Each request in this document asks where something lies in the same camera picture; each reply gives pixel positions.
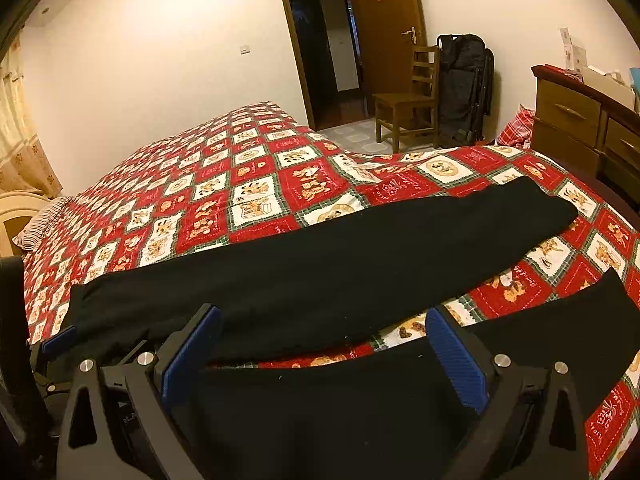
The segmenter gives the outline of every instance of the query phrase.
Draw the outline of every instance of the wooden door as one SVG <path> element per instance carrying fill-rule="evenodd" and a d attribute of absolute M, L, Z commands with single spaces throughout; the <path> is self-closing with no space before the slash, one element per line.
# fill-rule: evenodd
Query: wooden door
<path fill-rule="evenodd" d="M 289 0 L 313 115 L 318 120 L 338 93 L 320 0 Z"/>
<path fill-rule="evenodd" d="M 362 54 L 364 90 L 370 96 L 382 92 L 410 92 L 412 34 L 425 46 L 420 0 L 351 0 Z"/>

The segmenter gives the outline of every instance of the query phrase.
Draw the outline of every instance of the chair leg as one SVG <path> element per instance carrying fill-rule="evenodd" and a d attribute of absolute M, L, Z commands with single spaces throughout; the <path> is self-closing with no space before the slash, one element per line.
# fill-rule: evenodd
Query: chair leg
<path fill-rule="evenodd" d="M 438 107 L 431 107 L 431 126 L 433 127 L 433 147 L 440 147 L 440 131 L 438 129 Z"/>
<path fill-rule="evenodd" d="M 382 142 L 382 125 L 378 122 L 380 116 L 380 103 L 376 101 L 376 142 Z"/>
<path fill-rule="evenodd" d="M 394 153 L 400 153 L 400 117 L 398 114 L 398 108 L 394 106 L 394 116 L 393 116 L 393 142 L 394 142 Z"/>

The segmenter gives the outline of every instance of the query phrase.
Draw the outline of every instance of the black trousers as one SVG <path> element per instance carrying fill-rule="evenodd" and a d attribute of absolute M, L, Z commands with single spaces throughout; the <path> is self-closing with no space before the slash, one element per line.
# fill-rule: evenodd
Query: black trousers
<path fill-rule="evenodd" d="M 464 198 L 405 200 L 297 231 L 105 274 L 71 290 L 63 326 L 78 344 L 50 366 L 56 380 L 91 357 L 162 342 L 203 303 L 223 311 L 219 362 L 250 362 L 359 342 L 432 304 L 465 294 L 576 218 L 531 179 Z M 371 240 L 389 242 L 372 244 Z M 372 276 L 377 286 L 364 286 Z"/>
<path fill-rule="evenodd" d="M 567 363 L 584 418 L 640 349 L 640 312 L 613 270 L 569 298 L 467 329 L 516 364 Z M 204 370 L 174 418 L 216 480 L 437 479 L 476 420 L 426 337 L 321 367 Z"/>

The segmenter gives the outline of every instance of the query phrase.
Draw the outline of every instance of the patchwork quilt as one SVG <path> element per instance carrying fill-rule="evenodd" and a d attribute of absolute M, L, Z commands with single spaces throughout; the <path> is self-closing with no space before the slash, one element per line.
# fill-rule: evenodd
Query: patchwork quilt
<path fill-rule="evenodd" d="M 464 196 L 522 175 L 572 202 L 580 216 L 513 268 L 452 298 L 447 307 L 458 322 L 481 322 L 571 295 L 610 267 L 640 304 L 638 232 L 545 156 L 507 146 L 361 155 L 341 150 L 267 102 L 140 148 L 69 204 L 25 258 L 31 343 L 59 332 L 72 284 L 105 272 L 215 250 L 395 200 Z M 375 245 L 392 239 L 410 251 L 410 237 L 380 234 L 380 240 L 371 243 L 372 265 L 401 266 L 402 262 L 376 262 Z M 500 226 L 486 236 L 499 237 Z M 300 265 L 317 274 L 318 286 L 331 285 L 322 282 L 321 269 L 315 269 L 307 255 L 300 254 Z M 363 286 L 379 286 L 374 277 L 378 274 L 372 272 L 372 282 Z M 247 366 L 323 365 L 383 351 L 424 334 L 421 314 L 372 334 L 359 346 Z M 585 424 L 594 479 L 611 471 L 638 432 L 639 383 L 640 352 Z"/>

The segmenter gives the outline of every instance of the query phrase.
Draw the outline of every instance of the floral curtain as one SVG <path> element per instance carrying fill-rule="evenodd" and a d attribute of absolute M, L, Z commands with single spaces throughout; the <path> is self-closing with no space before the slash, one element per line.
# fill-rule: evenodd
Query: floral curtain
<path fill-rule="evenodd" d="M 0 62 L 0 193 L 23 190 L 53 198 L 62 186 L 36 135 L 22 78 L 18 36 Z"/>

